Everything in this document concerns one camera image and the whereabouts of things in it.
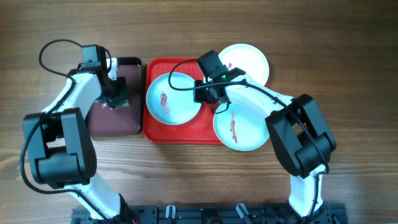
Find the green yellow sponge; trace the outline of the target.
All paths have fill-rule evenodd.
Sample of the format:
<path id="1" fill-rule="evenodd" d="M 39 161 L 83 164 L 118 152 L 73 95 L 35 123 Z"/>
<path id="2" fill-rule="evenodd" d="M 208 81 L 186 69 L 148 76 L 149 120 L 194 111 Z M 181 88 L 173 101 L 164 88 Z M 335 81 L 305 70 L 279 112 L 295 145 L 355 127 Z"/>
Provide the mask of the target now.
<path id="1" fill-rule="evenodd" d="M 107 101 L 111 109 L 120 109 L 129 106 L 129 96 L 126 94 L 117 95 Z"/>

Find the light blue plate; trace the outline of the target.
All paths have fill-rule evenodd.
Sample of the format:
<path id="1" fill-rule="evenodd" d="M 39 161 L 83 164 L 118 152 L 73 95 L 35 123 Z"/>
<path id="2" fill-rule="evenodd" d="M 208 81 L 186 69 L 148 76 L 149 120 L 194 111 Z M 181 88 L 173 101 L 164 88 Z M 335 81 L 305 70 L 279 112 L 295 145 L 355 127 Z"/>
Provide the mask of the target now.
<path id="1" fill-rule="evenodd" d="M 157 121 L 168 125 L 180 125 L 198 114 L 201 103 L 194 102 L 192 90 L 172 89 L 169 85 L 169 74 L 165 73 L 149 85 L 146 106 Z"/>
<path id="2" fill-rule="evenodd" d="M 220 104 L 213 116 L 213 128 L 218 139 L 231 149 L 251 151 L 268 139 L 265 121 L 249 109 L 236 104 Z"/>

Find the white plate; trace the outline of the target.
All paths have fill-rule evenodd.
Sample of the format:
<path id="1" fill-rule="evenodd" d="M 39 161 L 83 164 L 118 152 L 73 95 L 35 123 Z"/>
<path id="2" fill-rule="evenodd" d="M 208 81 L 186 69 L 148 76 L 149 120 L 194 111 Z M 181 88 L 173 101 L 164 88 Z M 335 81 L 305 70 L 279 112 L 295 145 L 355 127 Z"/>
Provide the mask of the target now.
<path id="1" fill-rule="evenodd" d="M 249 44 L 233 44 L 223 49 L 218 56 L 229 70 L 244 70 L 255 82 L 267 86 L 270 66 L 266 56 L 256 47 Z"/>

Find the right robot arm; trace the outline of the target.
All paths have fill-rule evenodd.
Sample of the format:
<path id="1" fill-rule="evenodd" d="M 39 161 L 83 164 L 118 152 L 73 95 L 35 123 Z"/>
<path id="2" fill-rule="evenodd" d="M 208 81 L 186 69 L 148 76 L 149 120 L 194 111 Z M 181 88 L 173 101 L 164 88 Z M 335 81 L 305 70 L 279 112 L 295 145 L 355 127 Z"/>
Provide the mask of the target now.
<path id="1" fill-rule="evenodd" d="M 323 204 L 321 185 L 336 141 L 315 100 L 296 98 L 257 84 L 249 75 L 222 75 L 194 82 L 194 100 L 241 106 L 266 125 L 276 158 L 290 174 L 289 205 L 306 222 Z"/>

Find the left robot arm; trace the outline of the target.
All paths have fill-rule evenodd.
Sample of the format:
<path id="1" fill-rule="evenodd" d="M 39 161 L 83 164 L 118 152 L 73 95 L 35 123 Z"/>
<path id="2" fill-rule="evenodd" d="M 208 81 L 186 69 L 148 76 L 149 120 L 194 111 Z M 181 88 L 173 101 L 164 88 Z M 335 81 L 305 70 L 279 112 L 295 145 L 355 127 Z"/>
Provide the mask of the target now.
<path id="1" fill-rule="evenodd" d="M 24 118 L 21 177 L 40 194 L 72 195 L 93 223 L 134 223 L 134 212 L 96 171 L 96 152 L 85 123 L 92 104 L 114 89 L 108 72 L 71 70 L 55 101 Z"/>

